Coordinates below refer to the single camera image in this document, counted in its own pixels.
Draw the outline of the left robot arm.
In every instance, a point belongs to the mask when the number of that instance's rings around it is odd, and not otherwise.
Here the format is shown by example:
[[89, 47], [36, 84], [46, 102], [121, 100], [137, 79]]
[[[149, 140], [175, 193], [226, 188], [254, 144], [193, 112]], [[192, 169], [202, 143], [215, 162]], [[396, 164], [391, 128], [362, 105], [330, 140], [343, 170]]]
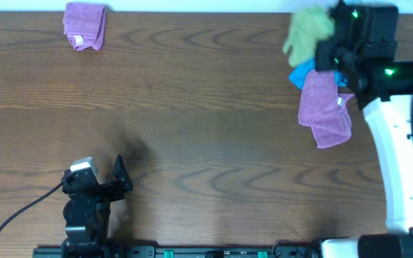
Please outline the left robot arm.
[[112, 257], [116, 251], [108, 241], [110, 204], [123, 200], [133, 183], [120, 154], [112, 174], [115, 179], [99, 183], [98, 169], [91, 157], [76, 160], [62, 177], [62, 192], [70, 200], [63, 209], [67, 239], [61, 257]]

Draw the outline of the green microfiber cloth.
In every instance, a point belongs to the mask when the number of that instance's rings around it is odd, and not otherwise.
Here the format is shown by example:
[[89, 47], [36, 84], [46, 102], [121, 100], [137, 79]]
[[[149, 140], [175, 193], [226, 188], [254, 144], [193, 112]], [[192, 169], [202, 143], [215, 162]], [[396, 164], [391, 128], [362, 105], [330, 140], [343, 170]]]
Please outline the green microfiber cloth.
[[334, 30], [335, 22], [323, 7], [308, 7], [294, 13], [283, 45], [289, 65], [295, 68], [314, 58], [317, 43], [333, 36]]

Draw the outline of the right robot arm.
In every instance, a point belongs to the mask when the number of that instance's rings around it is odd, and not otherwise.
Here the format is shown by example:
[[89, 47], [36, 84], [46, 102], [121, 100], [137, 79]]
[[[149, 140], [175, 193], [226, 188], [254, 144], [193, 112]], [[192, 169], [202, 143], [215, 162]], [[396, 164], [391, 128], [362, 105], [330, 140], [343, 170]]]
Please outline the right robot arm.
[[396, 61], [396, 43], [319, 42], [318, 71], [339, 70], [373, 135], [386, 196], [385, 234], [325, 239], [320, 257], [413, 257], [413, 62]]

